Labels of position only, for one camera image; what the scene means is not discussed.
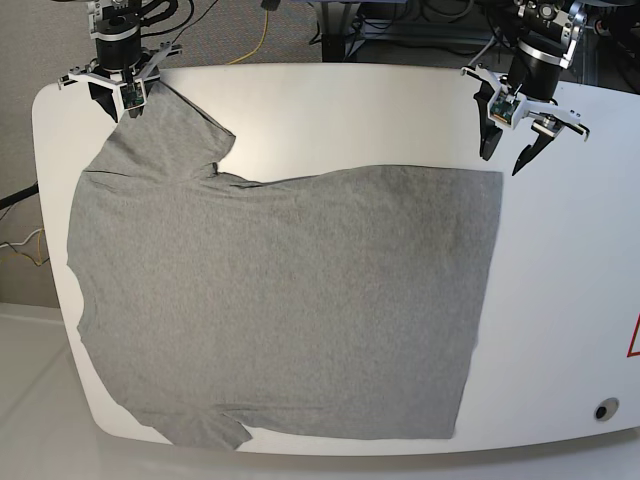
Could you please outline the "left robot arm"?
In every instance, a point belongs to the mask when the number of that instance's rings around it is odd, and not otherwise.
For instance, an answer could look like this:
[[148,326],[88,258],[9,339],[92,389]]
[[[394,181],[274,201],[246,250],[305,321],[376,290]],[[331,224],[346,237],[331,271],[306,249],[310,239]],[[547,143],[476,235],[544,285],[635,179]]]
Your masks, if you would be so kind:
[[480,83],[473,95],[479,114],[479,155],[488,161],[503,133],[524,120],[532,121],[535,141],[518,155],[512,173],[530,164],[558,135],[569,129],[585,138],[590,130],[573,109],[560,107],[554,99],[561,73],[572,65],[584,27],[585,4],[580,1],[517,1],[521,28],[504,41],[513,53],[509,71],[497,75],[477,63],[464,66],[461,74]]

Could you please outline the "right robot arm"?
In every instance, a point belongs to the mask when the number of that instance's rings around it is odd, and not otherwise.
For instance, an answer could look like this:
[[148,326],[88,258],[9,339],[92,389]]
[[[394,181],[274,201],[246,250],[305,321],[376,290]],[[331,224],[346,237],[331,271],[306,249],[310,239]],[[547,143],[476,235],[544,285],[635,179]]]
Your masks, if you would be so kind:
[[[154,11],[161,5],[159,13]],[[57,80],[59,88],[88,86],[91,100],[114,121],[143,113],[149,93],[160,79],[160,65],[182,53],[182,47],[165,41],[155,49],[142,44],[144,30],[173,16],[177,1],[88,1],[89,35],[96,56],[74,66]]]

